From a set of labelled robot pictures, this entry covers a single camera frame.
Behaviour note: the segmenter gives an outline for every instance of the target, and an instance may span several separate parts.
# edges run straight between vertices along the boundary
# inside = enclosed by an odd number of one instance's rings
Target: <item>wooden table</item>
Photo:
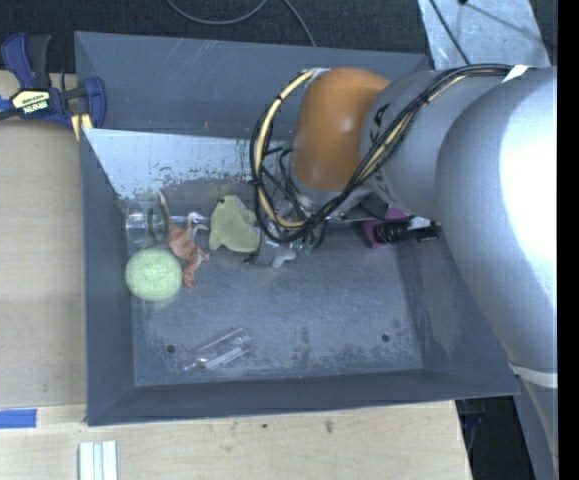
[[[0,94],[8,97],[15,89],[13,75],[0,72]],[[52,133],[73,140],[64,130],[52,130],[45,123],[12,120],[0,124],[0,141],[10,137],[38,144],[33,141]],[[22,166],[21,176],[33,172],[31,167]],[[52,181],[56,186],[63,182]],[[46,218],[64,217],[54,212],[43,214]],[[12,267],[3,261],[1,268]],[[29,293],[38,293],[37,286],[28,288]],[[452,402],[89,428],[83,423],[86,406],[74,403],[84,402],[83,376],[77,368],[81,359],[70,358],[65,373],[64,358],[55,358],[49,348],[73,341],[70,326],[60,320],[59,311],[49,316],[43,315],[42,307],[37,313],[20,311],[19,319],[11,317],[13,334],[1,327],[9,324],[0,320],[0,357],[17,357],[0,362],[0,369],[11,368],[0,372],[0,390],[9,385],[12,400],[17,396],[38,400],[33,403],[38,407],[37,428],[0,430],[0,480],[75,479],[78,444],[110,439],[118,444],[120,480],[472,478]],[[16,347],[14,339],[24,346]],[[18,376],[30,381],[23,384]]]

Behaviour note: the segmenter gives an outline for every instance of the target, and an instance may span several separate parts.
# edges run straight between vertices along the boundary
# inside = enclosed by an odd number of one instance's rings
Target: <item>metal plate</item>
[[[529,0],[435,0],[472,64],[551,66]],[[418,0],[436,69],[465,62],[429,0]]]

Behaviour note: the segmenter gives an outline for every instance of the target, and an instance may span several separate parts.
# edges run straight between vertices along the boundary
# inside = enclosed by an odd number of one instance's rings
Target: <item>yellow cable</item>
[[[267,110],[267,113],[265,114],[265,117],[262,121],[262,124],[260,125],[260,131],[258,133],[258,142],[256,143],[256,150],[254,152],[254,171],[255,171],[257,179],[260,179],[260,165],[262,164],[262,156],[263,156],[263,151],[264,151],[264,140],[263,139],[264,139],[264,137],[267,136],[267,131],[269,130],[269,126],[271,125],[271,121],[273,121],[273,118],[274,118],[276,112],[278,111],[278,108],[280,107],[280,105],[282,104],[282,101],[287,96],[289,96],[294,90],[296,90],[296,88],[298,88],[302,83],[304,83],[307,80],[309,80],[310,78],[312,78],[314,76],[314,74],[317,72],[318,72],[317,69],[311,69],[309,71],[306,71],[302,75],[298,76],[297,78],[295,78],[287,87],[285,87],[283,89],[283,91],[280,93],[280,95],[269,106],[269,109]],[[265,211],[265,213],[275,223],[280,224],[281,226],[283,226],[285,228],[292,229],[292,228],[299,228],[300,226],[302,226],[306,222],[304,220],[299,221],[299,222],[289,221],[289,220],[286,220],[282,217],[275,215],[275,212],[273,211],[272,205],[269,202],[269,200],[267,199],[267,196],[266,196],[264,190],[262,189],[262,187],[258,187],[258,198],[260,200],[260,203],[261,203],[262,208]]]

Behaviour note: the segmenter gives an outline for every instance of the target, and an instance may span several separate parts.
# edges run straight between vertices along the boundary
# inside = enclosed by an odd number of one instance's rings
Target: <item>wire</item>
[[[199,23],[201,25],[225,26],[225,25],[235,25],[236,23],[241,23],[245,20],[248,20],[252,16],[258,14],[258,12],[260,12],[260,10],[262,10],[262,8],[267,4],[268,0],[261,0],[260,3],[256,7],[254,7],[251,11],[249,11],[248,13],[243,14],[242,16],[239,16],[237,18],[230,19],[230,20],[207,20],[207,19],[203,19],[203,18],[198,18],[196,16],[192,16],[191,14],[183,11],[180,7],[178,7],[176,4],[174,4],[172,0],[166,0],[166,1],[175,12],[177,12],[178,14],[180,14],[184,18],[187,18],[190,21],[193,21],[195,23]],[[302,19],[302,16],[300,16],[300,13],[296,10],[296,8],[293,5],[291,5],[291,2],[289,0],[282,0],[282,1],[289,8],[289,10],[294,15],[294,17],[298,20],[298,23],[300,23],[300,26],[304,30],[305,34],[307,35],[307,38],[309,39],[309,42],[311,43],[311,46],[314,46],[314,47],[317,46],[313,35],[309,31],[309,28],[307,27],[307,24],[305,23],[305,21]]]
[[[456,47],[456,50],[458,50],[458,53],[460,54],[460,56],[463,58],[463,60],[465,61],[465,64],[467,64],[468,66],[470,66],[472,63],[469,60],[469,57],[467,57],[467,54],[464,52],[464,50],[460,47],[460,44],[458,43],[458,40],[455,38],[455,36],[453,35],[453,33],[451,32],[451,29],[449,28],[449,25],[447,25],[447,22],[445,21],[444,16],[442,15],[442,13],[440,12],[440,9],[438,8],[438,5],[436,5],[436,1],[435,0],[429,0],[429,2],[431,2],[431,6],[433,7],[434,11],[436,11],[436,14],[438,15],[438,19],[440,20],[440,23],[442,23],[442,26],[444,27],[444,29],[447,31],[447,35],[449,36],[449,39],[451,39],[451,42],[454,44],[454,46]]]

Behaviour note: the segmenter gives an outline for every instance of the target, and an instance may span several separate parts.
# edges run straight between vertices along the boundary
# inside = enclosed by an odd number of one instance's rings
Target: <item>cable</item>
[[[260,3],[256,7],[254,7],[251,11],[249,11],[248,13],[246,13],[242,16],[239,16],[237,18],[230,19],[230,20],[206,20],[203,18],[198,18],[198,17],[192,16],[191,14],[180,9],[180,7],[178,7],[176,4],[174,4],[172,0],[166,0],[166,1],[175,12],[177,12],[178,14],[180,14],[184,18],[187,18],[190,21],[193,21],[195,23],[200,23],[201,25],[225,26],[225,25],[235,25],[236,23],[241,23],[241,22],[251,18],[252,16],[256,15],[266,5],[268,0],[261,0]],[[289,0],[282,0],[282,1],[289,8],[289,10],[292,12],[294,17],[298,20],[298,23],[300,23],[300,26],[304,30],[305,34],[307,35],[307,37],[309,39],[309,42],[311,43],[311,46],[314,46],[314,47],[317,46],[316,41],[313,38],[313,35],[309,31],[309,28],[307,27],[307,24],[305,23],[305,21],[302,19],[302,16],[300,16],[300,13],[296,10],[296,8],[293,5],[291,5],[291,2],[289,2]]]
[[[325,203],[318,211],[307,216],[307,212],[300,206],[297,198],[293,194],[290,194],[289,191],[285,192],[281,190],[285,195],[285,199],[291,203],[300,219],[298,221],[293,221],[288,220],[287,217],[279,216],[276,213],[273,198],[269,196],[265,187],[265,182],[266,180],[269,180],[277,187],[281,187],[282,184],[276,180],[262,164],[266,158],[265,153],[269,151],[273,118],[279,110],[282,102],[301,84],[308,82],[313,77],[317,76],[320,70],[315,68],[301,73],[298,77],[292,80],[276,97],[271,105],[269,105],[268,109],[258,120],[252,134],[249,146],[249,158],[251,163],[252,183],[256,187],[256,216],[261,229],[263,229],[267,236],[276,241],[292,242],[301,239],[303,243],[307,243],[307,245],[313,244],[315,237],[314,230],[326,223],[327,219],[338,208],[340,208],[352,192],[368,181],[371,176],[373,176],[387,161],[389,161],[407,137],[409,129],[422,108],[432,102],[449,87],[465,78],[476,76],[506,76],[511,69],[512,66],[503,64],[479,64],[475,66],[463,66],[441,72],[433,82],[413,101],[411,101],[379,135],[375,143],[361,160],[356,171],[353,173],[347,186],[342,190],[342,192]],[[277,152],[278,148],[274,148],[271,151]],[[268,227],[268,221],[271,222],[272,229]]]
[[[464,52],[464,50],[460,47],[460,44],[458,44],[457,39],[455,38],[455,36],[453,35],[453,33],[451,32],[451,29],[449,28],[449,25],[447,25],[447,22],[445,21],[444,16],[442,15],[442,13],[440,12],[440,9],[438,8],[438,5],[436,5],[436,1],[435,0],[429,0],[429,2],[431,2],[431,6],[433,7],[434,11],[436,11],[436,14],[438,15],[438,19],[440,20],[440,23],[442,23],[442,26],[444,27],[444,29],[447,31],[447,35],[449,36],[449,39],[451,39],[451,42],[454,44],[454,46],[456,47],[456,50],[458,50],[458,53],[460,54],[460,56],[463,58],[463,60],[465,61],[465,64],[467,64],[468,66],[471,65],[471,61],[469,60],[469,57],[467,57],[467,54]]]

